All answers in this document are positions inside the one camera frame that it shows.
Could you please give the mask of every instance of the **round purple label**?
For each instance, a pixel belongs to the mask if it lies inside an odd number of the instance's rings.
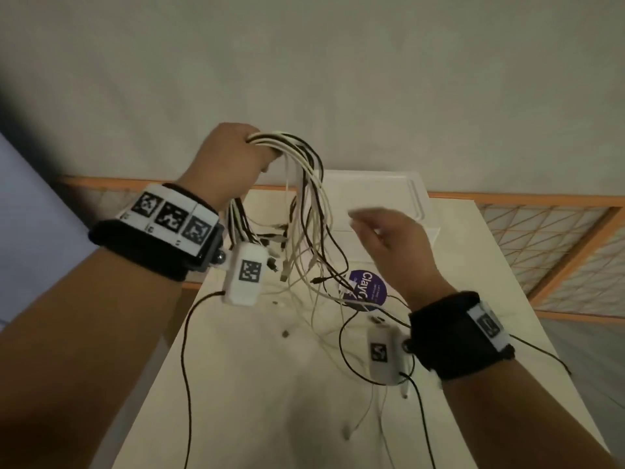
[[[386,284],[375,273],[369,270],[352,270],[349,274],[349,281],[354,285],[355,295],[351,292],[346,293],[345,299],[356,299],[358,301],[367,301],[375,305],[382,306],[386,301],[387,291]],[[354,309],[362,310],[362,306],[351,303],[345,303],[346,306]],[[368,311],[377,309],[373,306],[365,306]]]

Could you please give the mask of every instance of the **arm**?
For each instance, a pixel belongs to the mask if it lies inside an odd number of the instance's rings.
[[[178,183],[216,209],[275,158],[222,124]],[[181,284],[101,248],[0,334],[0,466],[86,468],[167,326]]]
[[[420,309],[456,290],[436,268],[423,228],[386,209],[351,213],[380,274]],[[445,397],[480,469],[616,469],[610,454],[516,360],[444,381]]]

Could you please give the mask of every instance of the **gray floor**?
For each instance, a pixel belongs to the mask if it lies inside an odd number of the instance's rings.
[[[541,320],[612,454],[625,466],[625,326]]]

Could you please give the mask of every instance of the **person's left hand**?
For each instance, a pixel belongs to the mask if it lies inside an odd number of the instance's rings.
[[[243,196],[266,171],[277,153],[266,146],[246,143],[258,128],[243,123],[221,123],[206,137],[199,151],[176,181],[216,210]]]

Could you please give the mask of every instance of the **hand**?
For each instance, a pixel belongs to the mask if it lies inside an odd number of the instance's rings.
[[[241,197],[266,171],[277,153],[266,146],[246,143],[258,128],[243,123],[221,123],[206,137],[177,184],[204,199],[216,210]]]
[[[349,216],[382,277],[413,311],[456,292],[436,267],[426,231],[410,217],[381,207]]]

